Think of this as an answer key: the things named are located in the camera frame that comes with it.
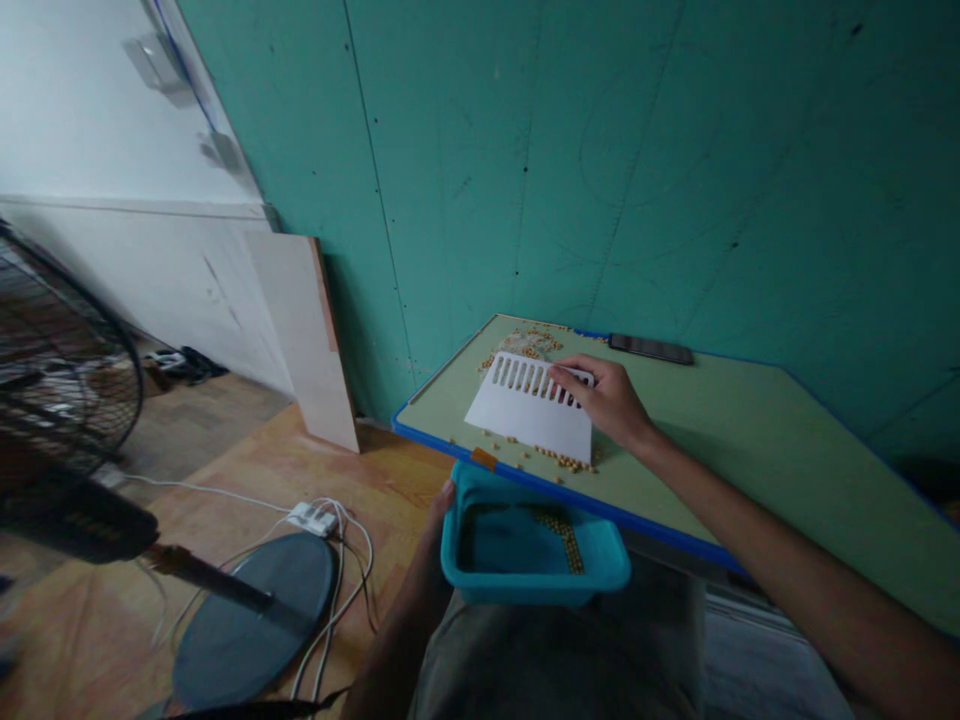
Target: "table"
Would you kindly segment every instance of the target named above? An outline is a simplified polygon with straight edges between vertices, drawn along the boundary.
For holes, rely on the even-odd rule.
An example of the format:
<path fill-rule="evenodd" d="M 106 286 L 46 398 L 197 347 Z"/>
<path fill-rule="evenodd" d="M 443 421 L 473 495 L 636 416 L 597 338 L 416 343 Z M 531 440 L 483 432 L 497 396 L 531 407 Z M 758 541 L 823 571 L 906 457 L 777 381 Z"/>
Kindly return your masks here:
<path fill-rule="evenodd" d="M 650 416 L 676 442 L 934 626 L 960 636 L 960 533 L 786 371 L 695 353 L 693 366 L 611 350 L 597 336 L 495 315 L 402 407 L 394 430 L 733 570 L 736 560 L 673 493 L 597 434 L 598 474 L 564 472 L 520 444 L 463 421 L 481 363 L 515 329 L 547 330 L 563 348 L 623 363 Z M 529 459 L 521 458 L 528 451 Z M 520 463 L 522 470 L 514 465 Z"/>

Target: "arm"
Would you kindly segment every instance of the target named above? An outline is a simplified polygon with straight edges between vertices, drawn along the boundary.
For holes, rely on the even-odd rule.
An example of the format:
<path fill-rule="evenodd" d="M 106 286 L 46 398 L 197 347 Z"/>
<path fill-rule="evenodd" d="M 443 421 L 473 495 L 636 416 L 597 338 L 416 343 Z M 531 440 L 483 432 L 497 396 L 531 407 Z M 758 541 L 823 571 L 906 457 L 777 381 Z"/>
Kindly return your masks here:
<path fill-rule="evenodd" d="M 924 621 L 687 455 L 650 420 L 622 365 L 586 355 L 550 376 L 690 508 L 823 656 L 891 717 L 960 717 L 960 654 Z"/>
<path fill-rule="evenodd" d="M 343 720 L 407 717 L 427 643 L 453 592 L 440 568 L 440 534 L 455 494 L 453 482 L 447 480 L 430 506 L 397 599 L 350 688 L 340 714 Z"/>

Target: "electric fan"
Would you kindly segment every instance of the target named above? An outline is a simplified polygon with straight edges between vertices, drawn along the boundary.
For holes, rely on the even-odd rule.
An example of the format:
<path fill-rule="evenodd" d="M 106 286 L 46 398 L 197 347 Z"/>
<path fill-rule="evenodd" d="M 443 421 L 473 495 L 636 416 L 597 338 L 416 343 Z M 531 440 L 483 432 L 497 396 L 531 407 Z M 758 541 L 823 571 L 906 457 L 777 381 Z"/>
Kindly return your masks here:
<path fill-rule="evenodd" d="M 272 683 L 326 611 L 335 559 L 320 538 L 266 543 L 231 574 L 157 542 L 157 519 L 90 475 L 140 413 L 123 326 L 0 219 L 0 529 L 92 563 L 143 558 L 211 592 L 173 671 L 178 702 L 238 704 Z"/>

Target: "green wall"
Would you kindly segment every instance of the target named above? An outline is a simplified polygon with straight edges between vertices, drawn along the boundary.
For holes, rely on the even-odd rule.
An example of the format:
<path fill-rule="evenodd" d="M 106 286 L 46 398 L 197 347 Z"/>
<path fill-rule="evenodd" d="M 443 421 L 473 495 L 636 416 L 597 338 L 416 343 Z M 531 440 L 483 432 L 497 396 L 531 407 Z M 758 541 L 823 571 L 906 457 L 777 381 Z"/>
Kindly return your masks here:
<path fill-rule="evenodd" d="M 960 461 L 960 12 L 180 0 L 386 420 L 493 312 L 782 365 Z"/>

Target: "orange tape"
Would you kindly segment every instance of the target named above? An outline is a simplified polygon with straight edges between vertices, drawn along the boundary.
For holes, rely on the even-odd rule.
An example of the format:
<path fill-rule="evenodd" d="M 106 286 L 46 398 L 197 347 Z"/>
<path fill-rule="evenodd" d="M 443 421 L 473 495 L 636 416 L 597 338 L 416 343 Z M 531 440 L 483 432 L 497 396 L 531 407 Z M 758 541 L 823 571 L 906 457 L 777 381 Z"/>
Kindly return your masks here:
<path fill-rule="evenodd" d="M 474 448 L 473 452 L 470 453 L 470 459 L 477 465 L 485 467 L 490 472 L 494 472 L 497 469 L 497 459 L 486 450 Z"/>

